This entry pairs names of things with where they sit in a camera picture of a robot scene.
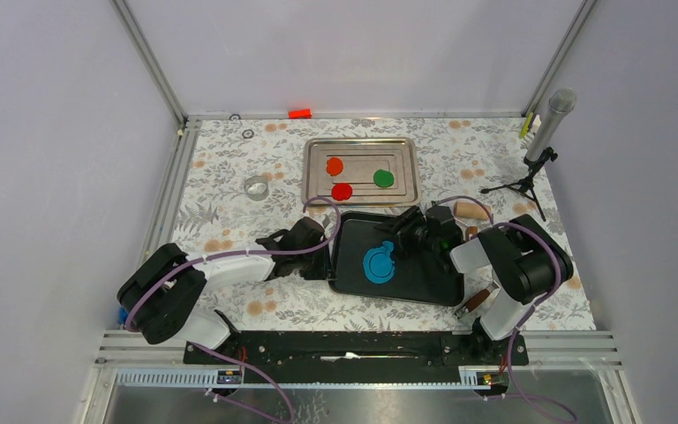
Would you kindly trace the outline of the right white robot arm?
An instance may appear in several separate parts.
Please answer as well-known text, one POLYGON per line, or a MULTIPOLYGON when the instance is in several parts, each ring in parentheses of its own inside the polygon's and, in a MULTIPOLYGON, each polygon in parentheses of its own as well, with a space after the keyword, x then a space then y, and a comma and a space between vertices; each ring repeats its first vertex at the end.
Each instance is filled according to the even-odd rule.
POLYGON ((438 204, 426 212, 409 208, 376 229, 390 239, 363 258, 365 277, 374 284, 390 282, 404 259, 415 259, 435 277, 491 267, 501 290, 473 324, 471 340, 472 355, 485 364, 505 353, 505 339, 573 272, 569 257, 529 215, 465 238, 451 210, 438 204))

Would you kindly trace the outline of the small glass bowl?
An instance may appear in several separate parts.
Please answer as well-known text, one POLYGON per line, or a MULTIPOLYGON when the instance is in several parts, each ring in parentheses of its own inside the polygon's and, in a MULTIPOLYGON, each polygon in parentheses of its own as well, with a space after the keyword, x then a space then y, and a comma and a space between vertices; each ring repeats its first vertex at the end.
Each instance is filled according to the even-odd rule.
POLYGON ((252 176, 244 181, 245 195, 251 201, 263 201, 269 196, 268 180, 262 176, 252 176))

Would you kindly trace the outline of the blue dough piece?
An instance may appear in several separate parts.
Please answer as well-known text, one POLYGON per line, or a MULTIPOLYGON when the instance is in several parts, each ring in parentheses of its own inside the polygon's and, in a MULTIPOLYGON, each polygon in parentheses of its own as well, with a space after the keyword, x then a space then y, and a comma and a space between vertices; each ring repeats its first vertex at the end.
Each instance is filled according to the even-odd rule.
POLYGON ((373 284, 388 283, 396 273, 396 265, 392 259, 395 245, 392 241, 384 240, 379 246, 369 249, 363 258, 365 278, 373 284))

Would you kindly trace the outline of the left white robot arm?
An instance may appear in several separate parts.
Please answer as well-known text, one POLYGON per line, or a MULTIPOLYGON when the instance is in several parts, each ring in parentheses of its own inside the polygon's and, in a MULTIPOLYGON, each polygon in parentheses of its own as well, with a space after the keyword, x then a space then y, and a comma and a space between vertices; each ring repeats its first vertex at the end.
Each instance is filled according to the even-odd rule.
POLYGON ((203 345, 213 360, 226 363, 237 355, 235 330, 223 314, 199 307, 200 296, 295 271, 314 279, 328 272, 325 230, 307 216, 288 230, 257 239, 249 250, 191 260, 177 244, 165 244, 121 286, 117 301, 127 313, 127 327, 149 344, 175 338, 203 345))

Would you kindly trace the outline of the wooden dough roller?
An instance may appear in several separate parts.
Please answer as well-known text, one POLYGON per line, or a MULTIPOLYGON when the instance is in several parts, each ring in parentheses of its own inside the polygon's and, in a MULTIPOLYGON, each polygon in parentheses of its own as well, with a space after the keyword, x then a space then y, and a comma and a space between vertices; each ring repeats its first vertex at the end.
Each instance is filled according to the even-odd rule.
POLYGON ((482 206, 472 201, 456 201, 454 218, 464 228, 464 240, 469 241, 478 234, 478 226, 469 224, 469 221, 492 221, 492 211, 488 206, 482 206))

